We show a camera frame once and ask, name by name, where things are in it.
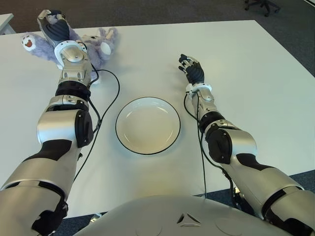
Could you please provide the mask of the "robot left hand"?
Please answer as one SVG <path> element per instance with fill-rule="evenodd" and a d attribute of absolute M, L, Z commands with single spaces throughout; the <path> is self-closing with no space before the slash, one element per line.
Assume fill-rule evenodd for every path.
<path fill-rule="evenodd" d="M 37 22 L 41 32 L 53 48 L 69 40 L 69 26 L 61 11 L 42 10 L 37 17 Z"/>

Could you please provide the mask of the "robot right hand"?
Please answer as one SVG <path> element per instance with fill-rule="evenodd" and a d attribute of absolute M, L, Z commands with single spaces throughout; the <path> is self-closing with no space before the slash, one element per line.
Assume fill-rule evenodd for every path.
<path fill-rule="evenodd" d="M 179 57 L 179 67 L 188 80 L 188 82 L 192 85 L 204 83 L 204 71 L 201 67 L 200 62 L 190 56 L 186 56 L 181 54 Z"/>

